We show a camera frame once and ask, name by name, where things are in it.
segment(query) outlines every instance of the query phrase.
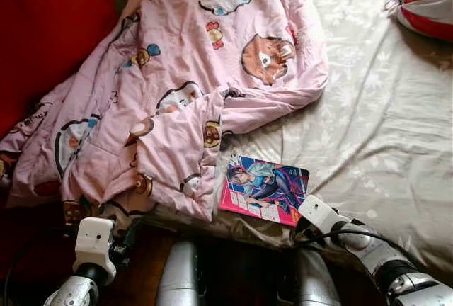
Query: red and white pillow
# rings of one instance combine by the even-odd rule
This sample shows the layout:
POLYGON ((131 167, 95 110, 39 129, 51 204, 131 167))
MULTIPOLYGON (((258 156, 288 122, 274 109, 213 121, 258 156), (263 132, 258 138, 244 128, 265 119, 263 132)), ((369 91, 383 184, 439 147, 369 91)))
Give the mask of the red and white pillow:
POLYGON ((415 32, 453 42, 453 0, 398 0, 396 16, 415 32))

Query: floral pattern sheet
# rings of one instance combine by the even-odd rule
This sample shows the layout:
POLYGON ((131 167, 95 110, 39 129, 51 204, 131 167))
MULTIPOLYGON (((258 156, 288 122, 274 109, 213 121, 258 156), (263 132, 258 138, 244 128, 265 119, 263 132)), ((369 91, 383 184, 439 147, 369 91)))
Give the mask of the floral pattern sheet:
MULTIPOLYGON (((309 193, 451 277, 453 45, 401 27, 384 11, 386 0, 314 1, 328 38, 325 93, 303 111, 230 138, 217 165, 218 195, 231 154, 306 168, 309 193)), ((221 210, 212 224, 160 207, 147 221, 292 244, 290 228, 221 210)))

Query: bed sheet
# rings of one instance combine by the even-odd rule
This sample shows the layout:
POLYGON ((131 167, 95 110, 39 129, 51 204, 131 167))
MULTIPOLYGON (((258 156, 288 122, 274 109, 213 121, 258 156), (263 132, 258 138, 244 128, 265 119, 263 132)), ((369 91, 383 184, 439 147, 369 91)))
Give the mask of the bed sheet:
MULTIPOLYGON (((329 83, 303 111, 224 142, 231 154, 310 171, 309 193, 397 241, 453 283, 453 46, 406 30, 386 0, 314 0, 328 37, 329 83)), ((139 0, 129 0, 123 15, 139 0)), ((218 210, 211 224, 157 207, 147 222, 273 247, 290 229, 218 210)))

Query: black cable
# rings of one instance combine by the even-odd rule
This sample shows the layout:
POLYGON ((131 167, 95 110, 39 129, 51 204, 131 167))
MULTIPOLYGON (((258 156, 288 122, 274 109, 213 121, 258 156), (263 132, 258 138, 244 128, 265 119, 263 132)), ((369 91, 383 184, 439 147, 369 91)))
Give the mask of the black cable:
POLYGON ((11 260, 11 265, 9 266, 8 273, 6 274, 5 278, 5 285, 4 285, 4 291, 3 291, 3 306, 8 306, 8 284, 11 279, 11 275, 14 272, 14 268, 16 267, 16 264, 19 262, 19 260, 22 259, 22 257, 27 253, 27 251, 31 248, 32 245, 35 244, 37 240, 41 240, 43 237, 54 234, 54 233, 59 233, 63 232, 63 228, 50 228, 50 229, 45 229, 31 237, 22 247, 19 249, 16 254, 14 254, 13 259, 11 260))
POLYGON ((361 230, 352 230, 352 229, 343 229, 343 230, 335 230, 335 231, 332 231, 332 232, 329 232, 329 233, 325 233, 325 234, 322 234, 322 235, 318 235, 318 236, 315 236, 315 237, 312 237, 311 239, 308 239, 308 240, 303 240, 303 241, 299 241, 299 240, 296 240, 294 239, 293 237, 293 240, 294 242, 296 242, 299 246, 306 246, 308 244, 311 244, 313 242, 316 242, 318 240, 321 240, 321 239, 325 239, 327 237, 333 237, 335 235, 339 235, 339 234, 359 234, 359 235, 367 235, 368 237, 374 237, 376 239, 379 239, 379 240, 382 240, 382 241, 385 241, 386 243, 388 243, 390 246, 392 246, 393 248, 395 249, 398 249, 404 256, 406 256, 408 258, 408 260, 416 267, 418 268, 419 270, 421 271, 425 271, 425 265, 423 265, 420 260, 418 260, 416 257, 414 257, 414 255, 412 255, 411 253, 409 253, 408 251, 406 251, 402 246, 400 246, 399 244, 397 244, 396 242, 386 238, 386 237, 383 237, 382 235, 379 235, 379 234, 375 234, 375 233, 371 233, 371 232, 364 232, 364 231, 361 231, 361 230))

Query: pink blanket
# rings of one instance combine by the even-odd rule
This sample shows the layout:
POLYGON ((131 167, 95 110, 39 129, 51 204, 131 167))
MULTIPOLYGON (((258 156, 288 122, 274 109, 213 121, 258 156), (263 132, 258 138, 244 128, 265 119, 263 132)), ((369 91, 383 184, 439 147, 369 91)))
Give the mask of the pink blanket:
POLYGON ((0 142, 0 184, 9 206, 61 197, 67 222, 121 227, 155 203, 211 220, 222 136, 303 108, 326 76, 312 0, 143 0, 0 142))

